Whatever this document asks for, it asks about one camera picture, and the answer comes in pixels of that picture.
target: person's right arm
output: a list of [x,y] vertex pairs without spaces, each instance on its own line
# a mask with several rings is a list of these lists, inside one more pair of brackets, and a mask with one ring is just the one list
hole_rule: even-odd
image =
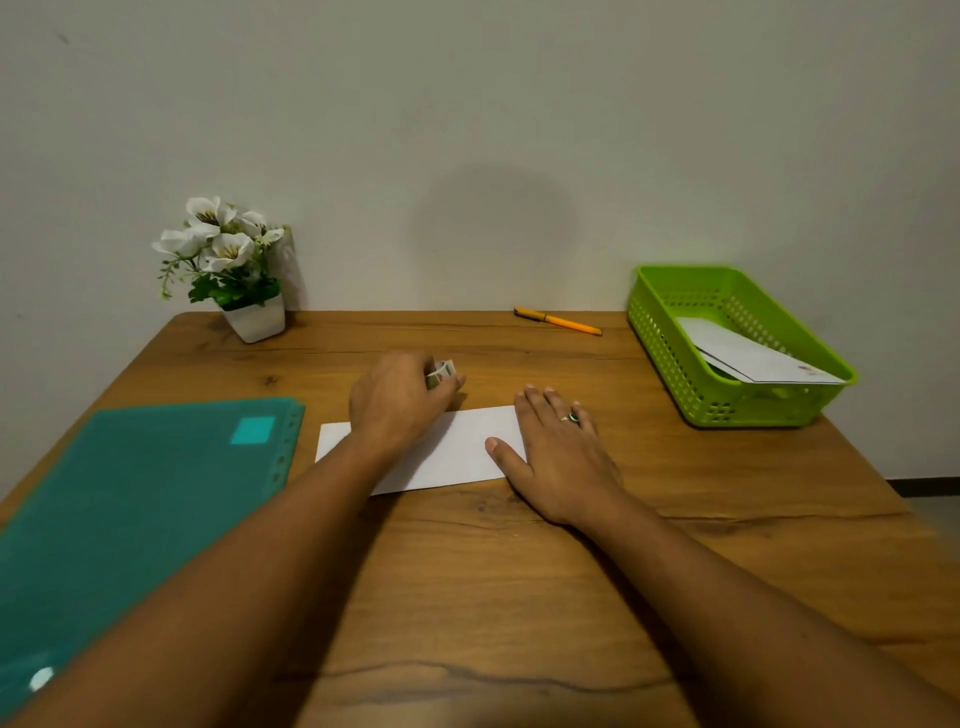
[[960,726],[960,705],[918,675],[684,534],[622,487],[589,414],[549,388],[516,396],[528,463],[491,457],[548,520],[624,571],[710,683],[761,726]]

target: hand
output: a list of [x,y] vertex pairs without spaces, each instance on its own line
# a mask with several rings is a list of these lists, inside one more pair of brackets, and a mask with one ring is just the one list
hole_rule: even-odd
[[427,352],[389,352],[350,390],[350,431],[375,452],[399,457],[453,401],[466,378],[457,375],[427,390],[434,370]]
[[561,421],[571,407],[551,387],[543,394],[528,384],[514,399],[527,462],[502,440],[487,440],[487,452],[514,488],[548,521],[582,528],[584,519],[610,496],[624,494],[623,478],[597,437],[593,420],[575,401],[580,424]]

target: forearm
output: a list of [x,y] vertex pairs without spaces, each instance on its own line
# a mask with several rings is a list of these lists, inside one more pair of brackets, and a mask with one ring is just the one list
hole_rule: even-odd
[[11,723],[215,725],[300,626],[390,454],[348,436],[184,566]]
[[955,725],[905,667],[624,494],[582,530],[657,610],[718,694],[759,725]]

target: light blue sticker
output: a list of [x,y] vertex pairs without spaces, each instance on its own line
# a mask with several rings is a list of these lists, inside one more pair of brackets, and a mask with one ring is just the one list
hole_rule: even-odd
[[245,417],[233,431],[231,445],[263,445],[270,440],[276,417]]

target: person's left hand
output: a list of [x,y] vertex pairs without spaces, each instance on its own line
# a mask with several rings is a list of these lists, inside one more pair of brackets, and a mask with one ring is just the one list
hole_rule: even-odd
[[463,386],[463,375],[427,390],[434,370],[427,352],[389,352],[350,390],[350,431],[369,447],[400,456],[440,417]]

